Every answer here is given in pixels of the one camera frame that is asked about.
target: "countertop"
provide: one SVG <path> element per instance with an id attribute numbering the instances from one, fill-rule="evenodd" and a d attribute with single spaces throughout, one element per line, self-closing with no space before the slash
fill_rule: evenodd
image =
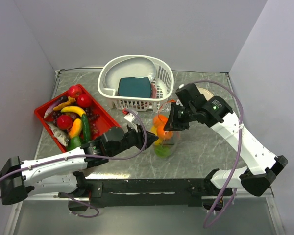
<path id="1" fill-rule="evenodd" d="M 55 87 L 55 95 L 66 91 L 75 84 L 83 85 L 89 93 L 103 106 L 103 108 L 119 123 L 125 127 L 123 113 L 116 108 L 110 109 L 105 103 L 105 98 L 97 90 L 97 81 L 100 69 L 81 69 L 61 71 Z M 230 88 L 229 79 L 225 73 L 199 73 L 174 71 L 174 90 L 180 84 L 187 84 L 197 80 L 212 80 Z M 223 97 L 236 111 L 232 96 L 223 88 L 210 84 L 200 83 L 202 88 L 208 89 L 213 95 Z M 170 106 L 163 109 L 161 113 L 168 113 Z M 152 118 L 155 113 L 150 110 L 139 112 L 147 130 L 152 126 Z M 137 148 L 133 147 L 119 156 L 129 156 Z M 43 130 L 41 142 L 37 150 L 37 159 L 60 154 L 59 148 L 52 138 Z M 113 161 L 92 168 L 87 178 L 102 179 L 148 179 L 148 178 L 204 178 L 215 168 L 231 169 L 236 157 L 236 151 L 217 133 L 206 126 L 193 122 L 190 129 L 181 132 L 181 140 L 173 155 L 167 158 L 160 158 L 154 154 L 152 147 L 145 150 L 134 159 L 125 161 Z M 245 166 L 240 160 L 238 168 Z"/>

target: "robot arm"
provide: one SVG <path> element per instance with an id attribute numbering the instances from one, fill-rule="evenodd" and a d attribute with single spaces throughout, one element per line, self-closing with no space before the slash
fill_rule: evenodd
<path id="1" fill-rule="evenodd" d="M 75 197 L 81 196 L 88 190 L 88 184 L 79 170 L 102 165 L 109 159 L 70 156 L 90 154 L 112 157 L 133 146 L 142 149 L 142 127 L 133 123 L 131 126 L 135 128 L 127 126 L 126 133 L 119 127 L 112 127 L 94 141 L 52 157 L 23 162 L 19 157 L 10 158 L 0 172 L 0 178 L 17 169 L 28 167 L 28 170 L 13 174 L 0 182 L 2 204 L 11 205 L 40 193 L 64 192 Z M 146 133 L 146 148 L 149 148 L 158 137 L 151 132 Z"/>
<path id="2" fill-rule="evenodd" d="M 201 94 L 195 84 L 188 84 L 176 91 L 183 106 L 171 104 L 166 131 L 189 129 L 189 122 L 198 121 L 221 135 L 235 150 L 238 148 L 239 129 L 242 129 L 241 157 L 247 167 L 236 169 L 229 188 L 244 188 L 255 196 L 261 196 L 276 176 L 288 163 L 284 156 L 276 156 L 267 150 L 243 126 L 232 108 L 224 99 L 214 96 L 209 101 Z M 210 174 L 211 183 L 221 189 L 230 170 L 215 169 Z"/>

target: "laundry basket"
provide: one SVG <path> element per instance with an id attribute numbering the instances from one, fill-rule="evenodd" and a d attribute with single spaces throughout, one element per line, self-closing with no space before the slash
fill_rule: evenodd
<path id="1" fill-rule="evenodd" d="M 157 89 L 156 98 L 117 96 L 117 91 L 115 89 L 105 86 L 105 76 L 108 70 L 115 64 L 133 57 L 147 58 L 156 66 L 156 78 L 151 83 Z M 154 112 L 157 112 L 160 105 L 166 102 L 172 94 L 173 86 L 174 77 L 171 68 L 162 60 L 144 55 L 124 55 L 111 60 L 103 67 L 98 79 L 99 93 L 106 98 L 108 106 L 113 108 L 115 105 L 117 109 L 121 110 L 124 108 L 130 108 L 136 111 L 146 111 L 148 109 L 152 109 Z"/>

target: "red clip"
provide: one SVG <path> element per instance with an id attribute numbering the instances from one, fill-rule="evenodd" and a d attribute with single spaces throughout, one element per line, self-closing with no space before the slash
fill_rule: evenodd
<path id="1" fill-rule="evenodd" d="M 127 111 L 127 110 L 125 110 L 125 109 L 123 109 L 122 112 L 123 112 L 125 115 L 127 115 L 127 114 L 129 113 L 129 111 Z"/>

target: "red tray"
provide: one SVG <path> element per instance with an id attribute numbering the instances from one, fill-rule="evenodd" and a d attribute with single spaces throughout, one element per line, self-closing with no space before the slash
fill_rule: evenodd
<path id="1" fill-rule="evenodd" d="M 105 111 L 105 109 L 89 94 L 89 92 L 82 85 L 78 84 L 77 86 L 79 86 L 83 90 L 84 93 L 86 93 L 87 95 L 89 95 L 89 97 L 92 98 L 93 104 L 92 104 L 91 108 L 95 114 L 99 114 L 99 118 L 96 121 L 94 121 L 96 123 L 96 128 L 99 131 L 95 136 L 93 136 L 93 140 L 95 138 L 97 138 L 98 136 L 102 135 L 103 133 L 107 132 L 113 126 L 120 127 L 118 125 L 118 123 Z M 53 136 L 53 133 L 50 130 L 49 126 L 45 123 L 45 121 L 52 121 L 51 115 L 49 115 L 44 120 L 44 114 L 45 114 L 45 111 L 47 110 L 47 108 L 56 99 L 58 99 L 62 95 L 68 96 L 69 95 L 68 91 L 60 94 L 56 98 L 50 100 L 49 102 L 43 104 L 42 106 L 40 106 L 38 108 L 36 108 L 34 111 L 34 114 L 38 117 L 39 121 L 43 124 L 44 128 L 48 131 L 49 135 L 52 137 L 53 141 L 57 144 L 57 146 L 60 148 L 60 150 L 63 153 L 65 153 L 66 152 L 65 146 L 60 144 L 60 142 Z"/>

